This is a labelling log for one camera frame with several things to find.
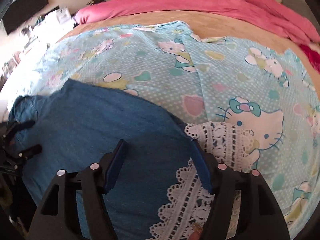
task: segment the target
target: white lace trim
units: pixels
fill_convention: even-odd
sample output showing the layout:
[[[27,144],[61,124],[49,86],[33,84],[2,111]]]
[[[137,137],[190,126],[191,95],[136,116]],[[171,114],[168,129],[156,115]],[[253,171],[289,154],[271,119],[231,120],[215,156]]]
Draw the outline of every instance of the white lace trim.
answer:
[[[252,163],[249,163],[244,151],[250,141],[246,131],[223,122],[208,122],[201,125],[190,124],[185,127],[185,133],[197,139],[202,149],[212,153],[218,162],[224,162],[238,171],[250,169]],[[191,224],[196,222],[203,226],[209,215],[214,195],[201,187],[191,159],[188,167],[177,171],[176,177],[179,183],[172,185],[167,191],[170,203],[158,210],[161,222],[150,227],[152,238],[147,240],[188,239],[193,233]],[[241,195],[237,192],[227,239],[236,233],[240,203]]]
[[[225,163],[236,171],[249,171],[252,166],[245,149],[251,149],[249,131],[225,122],[188,124],[185,133],[198,140],[201,148],[212,153],[219,163]]]

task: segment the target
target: blue fabric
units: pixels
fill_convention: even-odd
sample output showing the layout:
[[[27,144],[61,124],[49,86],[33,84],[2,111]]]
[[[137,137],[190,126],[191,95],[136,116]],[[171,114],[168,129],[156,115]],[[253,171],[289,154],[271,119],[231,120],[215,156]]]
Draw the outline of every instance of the blue fabric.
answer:
[[[36,121],[17,134],[17,147],[43,147],[23,171],[36,203],[59,169],[82,170],[111,152],[119,139],[126,140],[128,154],[115,188],[104,197],[106,208],[119,239],[151,237],[149,227],[159,222],[158,208],[168,201],[167,189],[191,157],[190,141],[178,119],[142,98],[73,80],[49,97],[18,98],[10,113],[10,120],[14,118]],[[79,216],[85,224],[84,214]]]

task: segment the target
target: polka dot fabric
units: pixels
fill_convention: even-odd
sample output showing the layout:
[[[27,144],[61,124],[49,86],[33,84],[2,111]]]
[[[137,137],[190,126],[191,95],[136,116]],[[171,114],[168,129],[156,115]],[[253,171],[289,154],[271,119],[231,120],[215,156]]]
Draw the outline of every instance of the polka dot fabric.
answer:
[[[22,76],[16,95],[51,94],[72,78],[142,97],[186,123],[225,121],[248,130],[246,151],[291,237],[319,201],[320,103],[291,50],[279,55],[233,37],[201,40],[180,21],[118,25],[64,39]]]

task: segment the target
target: pink blanket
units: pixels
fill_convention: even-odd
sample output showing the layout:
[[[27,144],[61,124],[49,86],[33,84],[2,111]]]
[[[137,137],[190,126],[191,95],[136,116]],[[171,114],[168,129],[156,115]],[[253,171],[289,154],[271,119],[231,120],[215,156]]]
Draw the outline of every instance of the pink blanket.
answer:
[[[166,10],[211,12],[240,19],[295,43],[320,42],[312,23],[275,0],[110,0],[78,11],[80,24]]]

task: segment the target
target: grey pillow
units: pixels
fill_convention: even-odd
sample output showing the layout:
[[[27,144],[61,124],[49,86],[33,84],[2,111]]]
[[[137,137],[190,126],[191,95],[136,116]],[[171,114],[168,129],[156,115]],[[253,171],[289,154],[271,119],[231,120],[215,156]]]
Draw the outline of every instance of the grey pillow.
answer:
[[[313,15],[311,9],[304,0],[282,0],[281,2],[284,6],[294,10],[296,13],[307,18],[316,27],[316,30],[320,34],[320,25]]]

